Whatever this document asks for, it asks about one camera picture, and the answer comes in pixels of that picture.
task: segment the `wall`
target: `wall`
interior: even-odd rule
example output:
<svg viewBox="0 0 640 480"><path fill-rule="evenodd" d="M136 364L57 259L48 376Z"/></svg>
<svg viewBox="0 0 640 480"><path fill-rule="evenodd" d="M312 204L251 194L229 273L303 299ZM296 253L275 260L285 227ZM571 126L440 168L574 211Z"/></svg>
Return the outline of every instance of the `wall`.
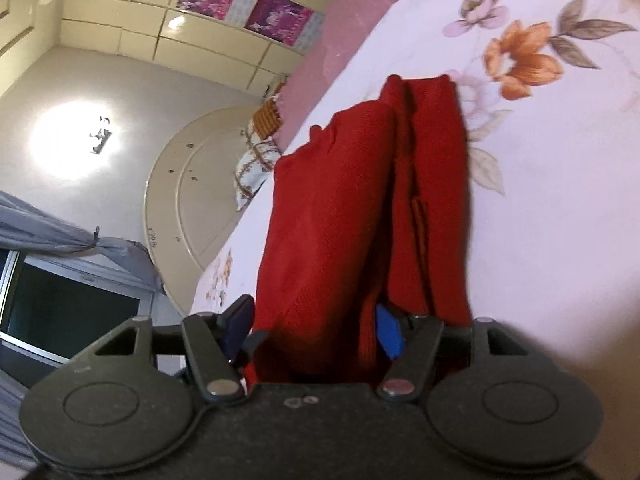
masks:
<svg viewBox="0 0 640 480"><path fill-rule="evenodd" d="M111 118L114 134L100 155L56 152L55 136L38 126L52 108L73 102ZM0 99L0 187L88 230L99 225L102 235L142 242L146 179L168 140L208 112L254 103L150 63L54 47Z"/></svg>
<svg viewBox="0 0 640 480"><path fill-rule="evenodd" d="M0 96L58 41L62 0L0 0Z"/></svg>
<svg viewBox="0 0 640 480"><path fill-rule="evenodd" d="M64 45L123 54L260 96L302 55L242 26L176 10L178 0L65 0ZM293 0L324 12L330 0ZM169 23L178 17L178 27Z"/></svg>

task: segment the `curtain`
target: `curtain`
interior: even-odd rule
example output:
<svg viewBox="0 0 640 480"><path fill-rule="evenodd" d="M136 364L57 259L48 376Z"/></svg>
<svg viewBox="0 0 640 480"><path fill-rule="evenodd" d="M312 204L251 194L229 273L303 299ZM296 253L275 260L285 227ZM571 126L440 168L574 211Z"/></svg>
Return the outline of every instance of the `curtain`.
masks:
<svg viewBox="0 0 640 480"><path fill-rule="evenodd" d="M36 466L22 436L18 412L27 388L0 370L0 460L20 469Z"/></svg>
<svg viewBox="0 0 640 480"><path fill-rule="evenodd" d="M0 191L0 248L53 255L95 248L108 259L162 292L162 279L144 245L122 238L98 237Z"/></svg>

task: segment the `red towel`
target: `red towel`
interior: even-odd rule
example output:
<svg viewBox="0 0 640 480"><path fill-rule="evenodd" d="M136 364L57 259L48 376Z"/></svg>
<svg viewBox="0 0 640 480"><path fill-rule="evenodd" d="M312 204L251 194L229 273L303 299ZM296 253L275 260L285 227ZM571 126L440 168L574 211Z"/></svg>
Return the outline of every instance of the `red towel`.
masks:
<svg viewBox="0 0 640 480"><path fill-rule="evenodd" d="M275 167L248 370L258 382L376 382L379 299L466 326L466 133L446 76L389 77Z"/></svg>

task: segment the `bed sheet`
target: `bed sheet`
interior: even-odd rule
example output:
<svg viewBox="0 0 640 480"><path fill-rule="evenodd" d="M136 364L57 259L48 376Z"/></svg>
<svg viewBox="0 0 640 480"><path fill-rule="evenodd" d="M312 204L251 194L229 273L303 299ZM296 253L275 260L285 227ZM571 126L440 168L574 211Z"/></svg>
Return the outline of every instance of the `bed sheet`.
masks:
<svg viewBox="0 0 640 480"><path fill-rule="evenodd" d="M400 0L287 149L376 98L392 73L449 73L469 138L472 311L521 331L600 397L590 463L606 480L640 473L638 28L640 0ZM255 294L272 193L269 179L194 312Z"/></svg>
<svg viewBox="0 0 640 480"><path fill-rule="evenodd" d="M331 0L322 34L278 98L282 126L273 136L286 149L314 106L347 66L365 38L398 0Z"/></svg>

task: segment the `pillow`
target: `pillow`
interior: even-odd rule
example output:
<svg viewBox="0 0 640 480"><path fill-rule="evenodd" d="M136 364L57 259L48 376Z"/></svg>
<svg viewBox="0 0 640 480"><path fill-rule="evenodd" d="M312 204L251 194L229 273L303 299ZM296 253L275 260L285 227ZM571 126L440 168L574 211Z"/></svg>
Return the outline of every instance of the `pillow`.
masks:
<svg viewBox="0 0 640 480"><path fill-rule="evenodd" d="M254 131L253 120L241 130L241 135L249 149L240 158L234 173L238 211L251 202L280 158L280 150L273 139L262 140Z"/></svg>
<svg viewBox="0 0 640 480"><path fill-rule="evenodd" d="M276 108L275 99L269 98L260 109L254 114L254 132L260 137L260 140L264 140L267 137L271 137L282 124L278 109Z"/></svg>

